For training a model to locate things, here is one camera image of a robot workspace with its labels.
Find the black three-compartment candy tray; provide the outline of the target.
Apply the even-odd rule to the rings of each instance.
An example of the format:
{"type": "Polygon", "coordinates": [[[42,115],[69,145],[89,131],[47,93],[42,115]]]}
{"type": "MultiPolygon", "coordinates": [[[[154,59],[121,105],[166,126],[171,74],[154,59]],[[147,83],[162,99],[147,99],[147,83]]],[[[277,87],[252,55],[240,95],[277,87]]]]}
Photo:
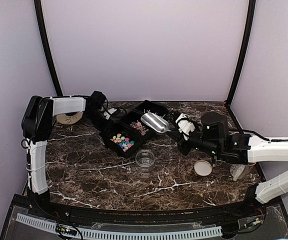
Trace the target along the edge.
{"type": "Polygon", "coordinates": [[[124,117],[110,123],[99,134],[105,147],[117,153],[119,157],[129,158],[141,145],[156,135],[141,120],[141,117],[148,112],[160,117],[165,117],[169,113],[165,106],[158,103],[149,100],[141,102],[124,117]]]}

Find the metal candy scoop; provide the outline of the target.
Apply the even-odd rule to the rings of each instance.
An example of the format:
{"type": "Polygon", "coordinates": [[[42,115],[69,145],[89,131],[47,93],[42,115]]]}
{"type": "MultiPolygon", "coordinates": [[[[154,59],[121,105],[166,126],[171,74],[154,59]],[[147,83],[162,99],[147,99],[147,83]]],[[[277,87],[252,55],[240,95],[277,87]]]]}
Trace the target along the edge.
{"type": "Polygon", "coordinates": [[[140,120],[158,134],[165,134],[170,130],[170,124],[155,113],[147,112],[141,116],[140,120]]]}

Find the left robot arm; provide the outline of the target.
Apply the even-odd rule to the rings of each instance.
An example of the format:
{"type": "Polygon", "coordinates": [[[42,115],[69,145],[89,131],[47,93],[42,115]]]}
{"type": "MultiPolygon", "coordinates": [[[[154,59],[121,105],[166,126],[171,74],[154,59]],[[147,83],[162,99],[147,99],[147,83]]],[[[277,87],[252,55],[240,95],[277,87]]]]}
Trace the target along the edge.
{"type": "Polygon", "coordinates": [[[82,113],[97,130],[103,131],[111,123],[101,112],[106,101],[107,98],[101,91],[94,91],[91,95],[31,97],[21,122],[21,145],[26,149],[27,186],[32,193],[42,195],[49,190],[46,179],[46,148],[55,118],[59,115],[82,113]]]}

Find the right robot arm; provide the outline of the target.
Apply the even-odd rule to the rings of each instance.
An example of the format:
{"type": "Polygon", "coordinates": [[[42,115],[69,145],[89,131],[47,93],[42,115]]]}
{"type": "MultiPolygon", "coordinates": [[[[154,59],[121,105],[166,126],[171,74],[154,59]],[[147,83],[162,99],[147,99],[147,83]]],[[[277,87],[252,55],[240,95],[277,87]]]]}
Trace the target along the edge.
{"type": "MultiPolygon", "coordinates": [[[[234,165],[249,165],[260,162],[288,162],[288,137],[267,138],[244,130],[230,134],[227,117],[217,112],[202,115],[195,123],[183,113],[174,120],[181,134],[180,143],[190,150],[209,155],[213,161],[221,160],[234,165]]],[[[288,170],[278,176],[248,188],[246,201],[239,205],[239,213],[250,217],[259,208],[259,203],[288,193],[288,170]]]]}

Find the white round lid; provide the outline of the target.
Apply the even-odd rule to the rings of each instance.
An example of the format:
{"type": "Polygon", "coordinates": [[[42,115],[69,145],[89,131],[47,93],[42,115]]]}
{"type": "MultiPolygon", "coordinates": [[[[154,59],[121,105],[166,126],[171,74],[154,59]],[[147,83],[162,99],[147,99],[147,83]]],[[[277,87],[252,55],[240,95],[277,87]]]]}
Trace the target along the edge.
{"type": "Polygon", "coordinates": [[[202,177],[210,175],[213,171],[212,165],[206,160],[198,160],[193,168],[195,173],[202,177]]]}

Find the round wooden coaster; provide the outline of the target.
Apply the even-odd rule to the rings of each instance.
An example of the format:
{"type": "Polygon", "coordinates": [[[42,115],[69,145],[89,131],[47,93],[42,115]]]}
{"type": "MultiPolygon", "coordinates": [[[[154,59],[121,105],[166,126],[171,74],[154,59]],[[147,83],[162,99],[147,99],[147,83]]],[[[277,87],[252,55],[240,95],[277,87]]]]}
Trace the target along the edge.
{"type": "Polygon", "coordinates": [[[73,115],[59,114],[56,116],[56,121],[62,125],[74,125],[83,117],[82,112],[77,112],[73,115]]]}

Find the white ceramic mug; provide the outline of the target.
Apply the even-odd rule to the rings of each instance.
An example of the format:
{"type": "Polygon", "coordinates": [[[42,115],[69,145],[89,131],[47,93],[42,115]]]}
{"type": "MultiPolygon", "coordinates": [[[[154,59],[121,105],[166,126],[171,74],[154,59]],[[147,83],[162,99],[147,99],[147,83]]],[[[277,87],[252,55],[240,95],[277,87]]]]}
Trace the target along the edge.
{"type": "Polygon", "coordinates": [[[244,164],[232,164],[230,167],[230,174],[232,180],[236,182],[243,177],[243,174],[248,170],[249,166],[244,164]]]}

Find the clear plastic cup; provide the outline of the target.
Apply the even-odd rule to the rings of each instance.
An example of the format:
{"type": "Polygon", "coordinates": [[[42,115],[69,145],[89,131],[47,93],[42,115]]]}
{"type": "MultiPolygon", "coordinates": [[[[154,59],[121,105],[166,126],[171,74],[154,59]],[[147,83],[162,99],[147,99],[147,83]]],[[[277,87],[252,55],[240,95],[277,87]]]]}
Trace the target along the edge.
{"type": "Polygon", "coordinates": [[[150,150],[140,150],[135,156],[135,162],[142,172],[149,172],[155,163],[155,155],[150,150]]]}

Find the black frame post right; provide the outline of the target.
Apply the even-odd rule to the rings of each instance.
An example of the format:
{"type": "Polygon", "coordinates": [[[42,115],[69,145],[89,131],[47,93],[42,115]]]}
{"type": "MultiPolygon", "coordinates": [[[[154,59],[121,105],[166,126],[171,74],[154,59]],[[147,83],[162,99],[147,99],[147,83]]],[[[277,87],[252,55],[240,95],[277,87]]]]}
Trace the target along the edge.
{"type": "Polygon", "coordinates": [[[247,54],[247,50],[249,46],[249,41],[251,37],[255,9],[256,9],[256,0],[249,0],[241,46],[240,46],[240,50],[238,54],[238,59],[236,62],[236,67],[235,67],[234,75],[233,75],[232,82],[230,85],[230,89],[227,95],[227,99],[225,100],[226,108],[231,107],[231,104],[234,100],[234,96],[235,96],[235,93],[239,84],[239,80],[242,74],[242,70],[243,70],[243,66],[244,66],[244,62],[245,62],[245,58],[246,58],[246,54],[247,54]]]}

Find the black frame post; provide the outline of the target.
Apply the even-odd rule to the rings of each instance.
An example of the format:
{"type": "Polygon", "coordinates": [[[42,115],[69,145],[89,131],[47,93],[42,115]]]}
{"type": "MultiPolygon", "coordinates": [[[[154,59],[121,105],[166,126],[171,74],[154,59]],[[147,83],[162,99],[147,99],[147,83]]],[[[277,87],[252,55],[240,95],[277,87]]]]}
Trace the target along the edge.
{"type": "Polygon", "coordinates": [[[51,53],[51,47],[49,44],[46,23],[44,19],[42,1],[34,0],[33,2],[34,2],[35,15],[36,15],[36,20],[37,20],[39,35],[40,35],[47,67],[48,67],[49,74],[51,77],[52,85],[54,87],[56,95],[62,97],[64,94],[60,85],[55,63],[54,63],[53,56],[51,53]]]}
{"type": "Polygon", "coordinates": [[[240,46],[240,50],[238,54],[238,59],[236,62],[236,67],[235,67],[234,75],[233,75],[232,82],[230,85],[230,89],[227,95],[227,99],[225,100],[226,108],[231,107],[231,104],[234,100],[234,96],[235,96],[235,93],[239,84],[239,80],[242,74],[242,70],[243,70],[243,66],[244,66],[244,62],[245,62],[245,58],[246,58],[246,54],[247,54],[247,50],[249,46],[249,41],[251,37],[255,9],[256,9],[256,0],[249,0],[241,46],[240,46]]]}

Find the black frame post left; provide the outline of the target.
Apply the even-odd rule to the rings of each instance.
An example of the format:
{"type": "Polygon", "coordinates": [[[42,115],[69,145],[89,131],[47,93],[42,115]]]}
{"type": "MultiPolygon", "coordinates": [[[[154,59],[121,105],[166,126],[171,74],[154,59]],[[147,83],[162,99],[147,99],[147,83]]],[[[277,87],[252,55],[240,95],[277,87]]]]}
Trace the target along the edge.
{"type": "Polygon", "coordinates": [[[56,95],[62,97],[64,94],[60,85],[55,63],[54,63],[53,56],[51,53],[51,47],[49,44],[46,23],[44,19],[42,1],[34,0],[33,2],[34,2],[35,15],[36,15],[36,20],[37,20],[39,35],[40,35],[47,67],[48,67],[49,74],[51,77],[52,85],[54,87],[56,95]]]}

